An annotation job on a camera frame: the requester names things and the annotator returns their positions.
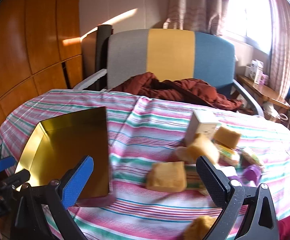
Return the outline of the purple plastic cap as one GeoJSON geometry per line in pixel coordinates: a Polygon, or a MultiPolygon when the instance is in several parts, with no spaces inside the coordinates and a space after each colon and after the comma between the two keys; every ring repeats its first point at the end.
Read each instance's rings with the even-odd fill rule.
{"type": "Polygon", "coordinates": [[[261,176],[262,169],[255,164],[246,167],[243,171],[244,179],[246,179],[247,181],[253,181],[255,185],[259,184],[261,176]]]}

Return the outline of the tan sponge block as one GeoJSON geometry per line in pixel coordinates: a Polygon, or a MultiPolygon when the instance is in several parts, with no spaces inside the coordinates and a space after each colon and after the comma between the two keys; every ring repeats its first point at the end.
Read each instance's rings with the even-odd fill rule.
{"type": "Polygon", "coordinates": [[[214,143],[202,133],[194,136],[194,140],[187,147],[177,147],[175,155],[189,164],[195,164],[199,157],[205,156],[213,165],[219,161],[219,151],[214,143]]]}

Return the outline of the yellow knitted sock roll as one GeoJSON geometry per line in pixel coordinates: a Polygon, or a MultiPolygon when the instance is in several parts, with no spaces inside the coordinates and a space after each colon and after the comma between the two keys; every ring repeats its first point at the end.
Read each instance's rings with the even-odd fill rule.
{"type": "Polygon", "coordinates": [[[199,216],[184,231],[184,239],[203,239],[216,221],[216,217],[199,216]]]}

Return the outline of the yellow sponge block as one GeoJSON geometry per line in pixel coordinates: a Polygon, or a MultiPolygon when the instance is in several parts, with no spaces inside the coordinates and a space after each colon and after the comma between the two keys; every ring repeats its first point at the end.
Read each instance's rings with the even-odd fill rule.
{"type": "Polygon", "coordinates": [[[154,163],[146,179],[146,189],[158,192],[177,193],[187,187],[183,161],[154,163]]]}

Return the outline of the green yellow snack packet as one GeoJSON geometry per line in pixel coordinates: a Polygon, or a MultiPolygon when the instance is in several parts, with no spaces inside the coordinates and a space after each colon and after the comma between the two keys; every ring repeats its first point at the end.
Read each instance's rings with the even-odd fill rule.
{"type": "Polygon", "coordinates": [[[214,143],[214,145],[218,149],[220,159],[222,161],[234,167],[238,166],[240,162],[240,156],[235,150],[228,148],[224,145],[221,145],[219,143],[216,143],[216,142],[214,143]]]}

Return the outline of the gold metal tin box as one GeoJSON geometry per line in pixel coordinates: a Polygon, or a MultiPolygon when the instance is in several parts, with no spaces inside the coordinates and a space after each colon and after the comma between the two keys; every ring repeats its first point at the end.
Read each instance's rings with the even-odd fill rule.
{"type": "Polygon", "coordinates": [[[93,158],[93,172],[79,201],[106,197],[111,192],[106,108],[67,113],[39,122],[25,144],[16,172],[30,172],[29,183],[40,186],[61,178],[82,157],[93,158]]]}

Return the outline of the small brown sponge block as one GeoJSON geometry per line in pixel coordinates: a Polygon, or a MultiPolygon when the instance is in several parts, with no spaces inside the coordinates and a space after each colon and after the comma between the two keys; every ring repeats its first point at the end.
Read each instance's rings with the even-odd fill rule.
{"type": "Polygon", "coordinates": [[[213,135],[213,140],[227,148],[235,149],[240,140],[241,134],[229,129],[225,126],[220,126],[213,135]]]}

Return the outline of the beige medicine carton box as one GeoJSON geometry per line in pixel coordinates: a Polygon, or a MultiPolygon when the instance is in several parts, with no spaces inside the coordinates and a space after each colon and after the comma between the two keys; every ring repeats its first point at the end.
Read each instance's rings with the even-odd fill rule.
{"type": "Polygon", "coordinates": [[[185,133],[185,145],[189,146],[194,141],[195,135],[199,133],[211,139],[219,125],[220,123],[213,113],[203,110],[194,110],[185,133]]]}

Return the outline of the striped pink green bedsheet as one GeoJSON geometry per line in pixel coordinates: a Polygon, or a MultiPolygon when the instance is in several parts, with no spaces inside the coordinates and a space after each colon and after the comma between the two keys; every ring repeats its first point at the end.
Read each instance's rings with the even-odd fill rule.
{"type": "MultiPolygon", "coordinates": [[[[190,222],[220,209],[200,194],[200,179],[186,166],[187,189],[167,194],[149,191],[146,175],[153,163],[175,161],[194,110],[204,106],[124,93],[53,89],[15,109],[0,127],[2,155],[20,154],[36,124],[54,116],[106,107],[116,202],[107,207],[71,207],[70,214],[88,239],[182,239],[190,222]]],[[[242,136],[265,164],[261,182],[269,186],[276,215],[290,215],[290,131],[263,117],[212,109],[219,122],[242,136]]]]}

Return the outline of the dark red jacket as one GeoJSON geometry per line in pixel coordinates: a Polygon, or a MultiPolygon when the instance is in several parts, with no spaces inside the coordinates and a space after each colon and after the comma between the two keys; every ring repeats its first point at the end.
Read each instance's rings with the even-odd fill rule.
{"type": "Polygon", "coordinates": [[[229,99],[219,94],[216,88],[200,79],[182,79],[159,81],[151,72],[132,76],[127,81],[112,89],[148,98],[191,103],[227,111],[237,111],[243,102],[229,99]]]}

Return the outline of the wooden side shelf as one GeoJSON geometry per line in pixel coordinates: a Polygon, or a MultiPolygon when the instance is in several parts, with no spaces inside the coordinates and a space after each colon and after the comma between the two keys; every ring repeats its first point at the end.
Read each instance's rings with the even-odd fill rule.
{"type": "Polygon", "coordinates": [[[274,105],[286,110],[290,109],[289,103],[287,103],[284,98],[282,98],[276,91],[272,90],[271,88],[265,85],[257,85],[252,80],[243,75],[238,75],[237,81],[242,85],[246,85],[263,101],[272,102],[274,105]]]}

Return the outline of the white product boxes on shelf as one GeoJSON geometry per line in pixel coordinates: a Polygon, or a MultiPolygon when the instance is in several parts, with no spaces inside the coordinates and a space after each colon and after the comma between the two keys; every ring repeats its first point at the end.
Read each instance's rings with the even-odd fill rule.
{"type": "Polygon", "coordinates": [[[268,85],[269,76],[263,73],[263,62],[252,60],[249,66],[245,67],[244,76],[251,79],[257,85],[268,85]]]}

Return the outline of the orange wooden wardrobe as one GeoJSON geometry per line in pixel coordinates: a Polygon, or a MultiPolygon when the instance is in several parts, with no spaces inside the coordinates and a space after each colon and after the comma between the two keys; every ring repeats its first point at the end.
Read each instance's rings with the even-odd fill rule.
{"type": "Polygon", "coordinates": [[[83,79],[79,0],[0,1],[0,126],[14,109],[83,79]]]}

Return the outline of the patterned beige curtain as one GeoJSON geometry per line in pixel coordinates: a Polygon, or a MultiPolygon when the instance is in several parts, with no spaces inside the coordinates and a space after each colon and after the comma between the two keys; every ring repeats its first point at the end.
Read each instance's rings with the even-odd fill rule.
{"type": "Polygon", "coordinates": [[[164,29],[222,35],[229,0],[169,0],[164,29]]]}

